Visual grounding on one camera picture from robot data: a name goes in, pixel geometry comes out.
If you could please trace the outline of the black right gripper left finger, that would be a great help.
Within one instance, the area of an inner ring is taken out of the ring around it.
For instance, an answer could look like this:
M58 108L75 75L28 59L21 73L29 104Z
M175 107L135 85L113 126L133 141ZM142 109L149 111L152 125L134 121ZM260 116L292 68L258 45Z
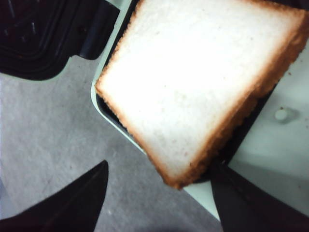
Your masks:
M0 221L2 232L92 232L107 190L109 167L102 161L29 209Z

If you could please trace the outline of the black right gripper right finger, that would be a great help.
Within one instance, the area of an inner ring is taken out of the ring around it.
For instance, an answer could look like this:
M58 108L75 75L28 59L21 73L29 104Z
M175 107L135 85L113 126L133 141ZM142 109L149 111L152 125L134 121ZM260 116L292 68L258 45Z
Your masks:
M309 218L277 200L241 175L213 162L210 179L225 232L307 232Z

